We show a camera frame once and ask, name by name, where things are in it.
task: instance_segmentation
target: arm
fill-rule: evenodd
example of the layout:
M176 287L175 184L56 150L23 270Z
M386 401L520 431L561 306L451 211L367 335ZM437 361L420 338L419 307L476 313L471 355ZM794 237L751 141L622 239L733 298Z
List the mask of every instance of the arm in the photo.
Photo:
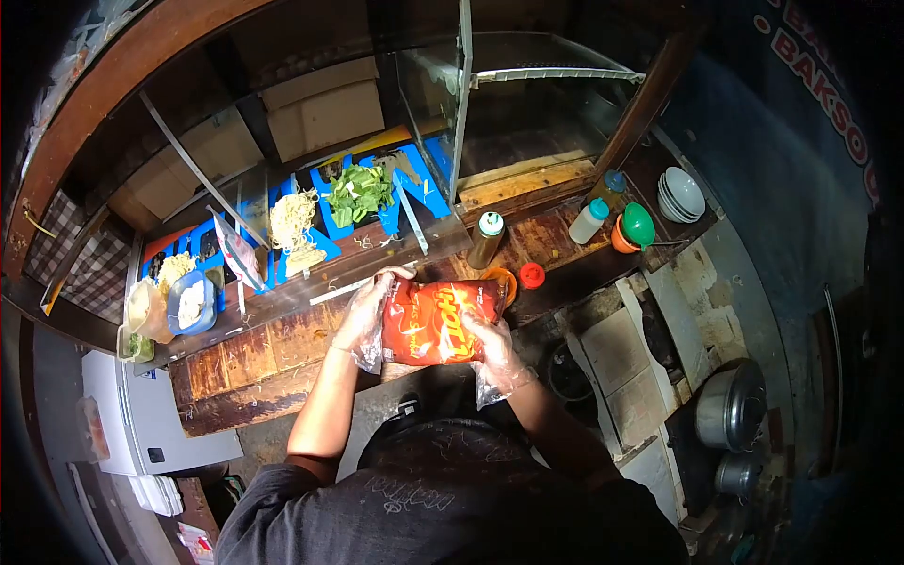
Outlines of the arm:
M286 463L314 473L322 485L335 481L348 442L357 375L352 355L330 346L288 436Z
M363 338L380 322L383 299L389 292L393 274L414 277L414 272L405 268L381 269L375 280L361 287L349 301L314 388L288 436L286 462L307 469L321 485L335 482L339 459L352 427L358 367L351 351L360 347Z
M515 389L508 402L550 467L590 489L621 478L606 446L535 378Z
M606 446L565 411L518 358L505 321L491 325L470 315L463 315L462 321L484 345L484 362L475 363L477 374L510 394L509 406L550 467L590 489L621 478Z

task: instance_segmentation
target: white bowl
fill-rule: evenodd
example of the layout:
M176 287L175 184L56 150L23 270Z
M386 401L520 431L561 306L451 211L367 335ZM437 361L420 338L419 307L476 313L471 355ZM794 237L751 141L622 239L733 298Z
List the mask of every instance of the white bowl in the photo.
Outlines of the white bowl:
M688 212L703 215L706 212L706 201L703 192L691 176L676 166L665 169L665 188L674 199Z
M666 220L671 220L675 223L694 223L696 221L687 220L682 216L679 216L678 211L676 211L670 203L666 202L661 194L656 195L656 200L659 201L659 210L663 213Z
M681 218L682 221L690 223L693 221L698 221L700 219L700 216L687 213L684 208L682 208L675 202L674 198L664 188L659 189L657 197L661 198L663 202L668 206L669 211L673 215Z
M663 198L668 201L672 207L681 213L682 216L686 216L689 220L699 220L703 214L692 214L689 211L685 210L677 200L675 200L674 195L669 192L668 187L665 184L665 174L659 179L659 192L662 193Z

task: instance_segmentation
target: plastic glove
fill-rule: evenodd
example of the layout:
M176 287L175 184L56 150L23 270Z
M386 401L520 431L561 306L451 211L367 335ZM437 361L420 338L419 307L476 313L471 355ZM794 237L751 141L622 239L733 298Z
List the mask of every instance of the plastic glove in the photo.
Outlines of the plastic glove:
M415 271L405 267L384 267L378 270L349 300L343 321L333 336L331 345L351 352L365 371L380 370L383 305L394 275L414 278Z
M471 366L477 373L477 408L508 397L515 389L536 381L537 375L522 362L512 348L512 334L505 320L495 325L465 312L462 324L484 346L482 363Z

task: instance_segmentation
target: leafy greens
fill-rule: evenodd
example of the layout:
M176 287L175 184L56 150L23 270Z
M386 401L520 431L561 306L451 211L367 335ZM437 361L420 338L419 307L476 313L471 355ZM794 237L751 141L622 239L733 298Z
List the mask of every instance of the leafy greens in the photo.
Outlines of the leafy greens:
M333 208L333 221L344 228L364 219L381 206L392 206L392 182L384 178L383 167L350 165L339 178L330 177L330 195L326 201Z

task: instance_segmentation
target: blue plastic container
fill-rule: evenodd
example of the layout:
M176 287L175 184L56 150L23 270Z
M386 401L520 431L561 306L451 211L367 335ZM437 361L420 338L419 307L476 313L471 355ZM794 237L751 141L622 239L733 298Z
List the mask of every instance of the blue plastic container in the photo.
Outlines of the blue plastic container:
M204 281L204 307L201 310L201 317L194 324L189 325L185 329L180 329L179 300L182 298L182 293L199 280ZM197 335L211 329L216 321L216 291L213 283L204 276L202 271L195 269L175 281L175 284L170 287L169 297L166 299L166 323L169 325L173 335Z

